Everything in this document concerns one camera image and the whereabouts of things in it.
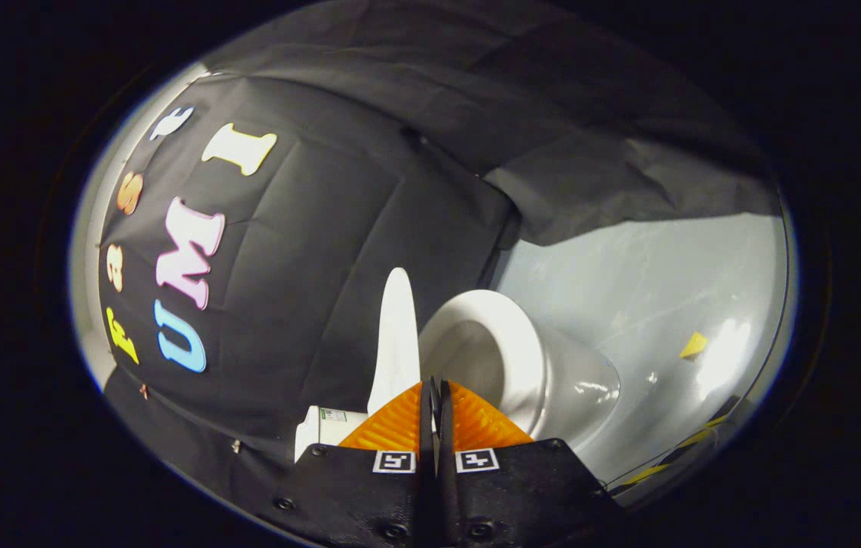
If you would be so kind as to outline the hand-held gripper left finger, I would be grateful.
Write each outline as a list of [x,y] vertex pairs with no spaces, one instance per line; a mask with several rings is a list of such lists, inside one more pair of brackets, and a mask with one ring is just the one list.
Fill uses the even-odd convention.
[[311,443],[260,519],[314,547],[423,547],[437,516],[437,390],[416,383],[337,443]]

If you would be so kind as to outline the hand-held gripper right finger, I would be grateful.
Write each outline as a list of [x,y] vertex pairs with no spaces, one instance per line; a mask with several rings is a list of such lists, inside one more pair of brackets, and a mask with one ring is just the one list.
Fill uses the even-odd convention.
[[592,547],[623,510],[563,439],[459,445],[472,393],[439,388],[439,489],[445,547]]

